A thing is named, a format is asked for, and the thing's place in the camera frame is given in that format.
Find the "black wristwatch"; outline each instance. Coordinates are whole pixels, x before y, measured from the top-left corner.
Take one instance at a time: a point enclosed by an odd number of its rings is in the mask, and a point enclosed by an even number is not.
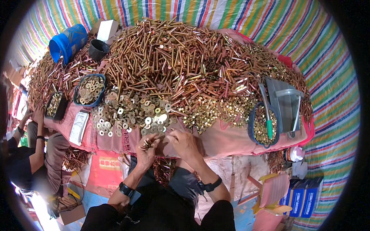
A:
[[[215,183],[211,184],[203,184],[202,181],[199,181],[198,184],[199,184],[199,187],[201,188],[201,190],[205,190],[206,192],[212,192],[213,190],[215,190],[216,187],[218,187],[220,184],[222,183],[222,179],[220,176],[218,176],[218,179]]]
[[[125,185],[123,182],[120,183],[120,192],[126,196],[128,196],[130,199],[132,195],[134,194],[135,190],[132,188],[129,188],[127,185]]]
[[[18,126],[18,132],[22,135],[22,137],[24,136],[24,130],[21,129],[19,126]]]

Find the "striped plastic sheet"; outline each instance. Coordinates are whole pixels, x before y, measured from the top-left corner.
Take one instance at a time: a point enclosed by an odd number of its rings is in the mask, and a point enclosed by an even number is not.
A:
[[[349,176],[360,125],[358,82],[334,19],[317,0],[40,0],[12,42],[20,64],[43,56],[52,36],[99,18],[130,26],[142,17],[212,29],[232,28],[282,55],[303,72],[312,96],[316,134],[305,146],[307,177],[324,175],[317,209],[293,230],[316,230],[336,204]]]

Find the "cardboard box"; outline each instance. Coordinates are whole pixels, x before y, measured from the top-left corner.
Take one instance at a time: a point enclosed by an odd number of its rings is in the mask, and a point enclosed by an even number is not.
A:
[[[8,78],[13,85],[19,86],[22,80],[22,75],[16,71],[11,64],[5,65],[3,74],[6,78]]]
[[[68,225],[85,216],[86,215],[85,215],[84,206],[80,204],[79,206],[77,206],[76,208],[70,211],[60,212],[59,217],[57,218],[57,221],[63,225]]]
[[[104,21],[104,19],[100,18],[94,25],[92,26],[89,34],[90,35],[95,35],[99,31],[100,23]]]
[[[288,205],[293,209],[284,214],[290,217],[310,218],[320,200],[322,185],[323,177],[290,180],[288,193],[279,204]]]
[[[293,192],[290,194],[290,202],[289,206],[292,207],[293,209],[287,214],[290,217],[299,217],[303,202],[305,199],[306,195],[306,187],[309,184],[309,179],[304,179],[302,181],[299,181],[294,187],[293,187]]]
[[[63,225],[75,222],[86,216],[82,202],[76,200],[71,195],[60,199],[58,211],[59,217],[57,218],[57,221]]]
[[[117,32],[118,22],[114,20],[102,21],[99,26],[98,36],[96,39],[103,42],[109,40]]]
[[[293,192],[293,187],[299,183],[299,179],[295,179],[295,180],[289,180],[289,189],[288,189],[288,193],[280,199],[279,201],[279,204],[280,205],[289,205],[289,203],[291,202],[290,200],[290,195],[291,193]]]
[[[305,201],[303,203],[303,208],[300,217],[304,218],[311,217],[321,197],[321,191],[323,188],[323,179],[324,177],[315,177],[311,179],[311,182],[306,189]]]

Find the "white box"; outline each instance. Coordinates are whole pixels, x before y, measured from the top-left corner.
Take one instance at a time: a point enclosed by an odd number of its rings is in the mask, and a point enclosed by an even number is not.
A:
[[[105,42],[117,32],[118,22],[114,20],[102,21],[100,23],[97,39]]]

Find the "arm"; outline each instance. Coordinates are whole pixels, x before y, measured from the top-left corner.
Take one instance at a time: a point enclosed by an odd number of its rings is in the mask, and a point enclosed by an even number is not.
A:
[[[215,183],[218,175],[204,162],[203,156],[199,153],[193,135],[187,132],[175,130],[167,136],[177,154],[191,168],[193,168],[201,177],[204,184]],[[219,200],[231,202],[231,196],[226,186],[221,183],[212,192],[208,192],[212,201],[216,203]]]
[[[38,107],[33,113],[33,120],[37,123],[37,135],[43,136],[44,130],[44,109]],[[34,174],[44,164],[44,147],[43,139],[36,140],[35,153],[30,155],[31,172]]]
[[[139,148],[144,146],[144,140],[149,139],[152,142],[151,147],[144,151]],[[141,178],[147,172],[147,170],[152,166],[155,158],[155,149],[158,146],[160,140],[158,139],[157,134],[148,134],[144,136],[139,143],[137,144],[137,159],[138,164],[133,169],[133,171],[123,180],[123,183],[131,189],[136,189]],[[112,196],[108,200],[108,204],[116,208],[118,211],[121,211],[124,207],[128,205],[130,198],[121,193],[120,189],[117,188]]]
[[[26,122],[27,120],[29,119],[29,117],[32,116],[32,113],[29,113],[28,111],[26,112],[26,114],[24,115],[23,119],[19,122],[19,128],[20,129],[24,129],[24,126],[26,125]],[[16,143],[17,143],[17,146],[19,144],[19,141],[21,140],[21,137],[22,137],[22,134],[18,131],[18,129],[14,132],[14,135],[13,135]]]

